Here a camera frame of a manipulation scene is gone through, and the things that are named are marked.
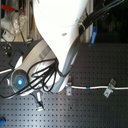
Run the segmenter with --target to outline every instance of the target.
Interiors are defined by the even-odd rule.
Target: gray panel
[[[82,44],[71,76],[79,86],[108,85],[111,78],[117,86],[128,86],[128,45]],[[7,67],[8,58],[0,51],[0,69]],[[15,64],[19,55],[15,55]],[[6,82],[0,93],[11,94]],[[66,90],[58,94],[44,94],[45,111],[37,112],[31,96],[0,99],[0,117],[6,118],[3,128],[127,128],[128,91],[114,91],[109,99],[100,90]]]

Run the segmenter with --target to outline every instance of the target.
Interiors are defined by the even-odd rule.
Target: bracket
[[[44,106],[43,106],[43,101],[41,99],[43,93],[41,91],[34,91],[30,95],[35,98],[36,110],[37,111],[43,111],[44,110]]]
[[[109,97],[111,93],[113,93],[113,89],[115,89],[116,81],[112,78],[110,83],[108,84],[108,88],[104,92],[104,96],[106,98]]]

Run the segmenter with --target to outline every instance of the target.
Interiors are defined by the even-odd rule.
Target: cable bundle
[[[111,8],[121,4],[124,2],[124,0],[113,0],[108,5],[105,6],[105,0],[101,1],[97,7],[95,8],[94,12],[92,12],[90,15],[87,15],[87,18],[83,21],[82,25],[79,27],[79,35],[81,36],[84,31],[97,19],[99,19],[102,15],[104,15],[106,12],[108,12]]]
[[[5,97],[5,96],[0,95],[0,98],[3,98],[3,99],[11,99],[11,98],[13,98],[13,97],[15,97],[15,96],[17,96],[17,95],[24,94],[24,93],[26,93],[26,92],[28,92],[28,91],[30,91],[30,90],[32,90],[32,89],[34,89],[34,90],[40,90],[41,88],[43,88],[43,90],[44,90],[45,92],[50,92],[50,91],[52,90],[52,88],[54,87],[55,80],[56,80],[56,74],[57,74],[57,72],[58,72],[58,60],[57,60],[56,58],[54,58],[54,59],[49,59],[49,60],[42,60],[42,61],[39,61],[39,62],[33,64],[33,65],[29,68],[29,70],[28,70],[28,72],[27,72],[27,76],[29,77],[29,72],[31,71],[31,69],[32,69],[34,66],[36,66],[36,65],[38,65],[38,64],[40,64],[40,63],[49,62],[49,61],[54,61],[54,62],[53,62],[51,65],[49,65],[48,67],[46,67],[46,68],[44,68],[44,69],[42,69],[42,70],[40,70],[40,71],[37,71],[36,73],[33,73],[33,74],[31,75],[31,77],[35,77],[35,79],[34,79],[33,81],[29,82],[28,85],[26,85],[24,88],[22,88],[21,90],[19,90],[18,92],[14,93],[14,94],[12,94],[12,95],[10,95],[10,96],[6,96],[6,97]],[[49,81],[49,79],[51,78],[51,76],[52,76],[53,74],[54,74],[53,84],[50,86],[50,89],[49,89],[49,87],[47,87],[46,84],[47,84],[47,82]]]

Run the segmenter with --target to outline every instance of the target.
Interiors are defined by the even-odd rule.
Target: perforated metal panel
[[[74,85],[108,85],[111,78],[116,86],[128,86],[127,44],[82,44],[71,71]],[[0,69],[7,67],[8,58],[0,51]],[[3,128],[127,128],[128,91],[114,91],[109,99],[100,90],[66,90],[58,94],[44,94],[45,111],[37,112],[31,96],[0,99],[0,117],[6,118]],[[11,94],[6,82],[0,93]]]

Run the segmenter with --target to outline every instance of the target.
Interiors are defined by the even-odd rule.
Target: blue led light
[[[22,79],[19,79],[18,80],[18,85],[22,85],[23,84],[23,80]]]

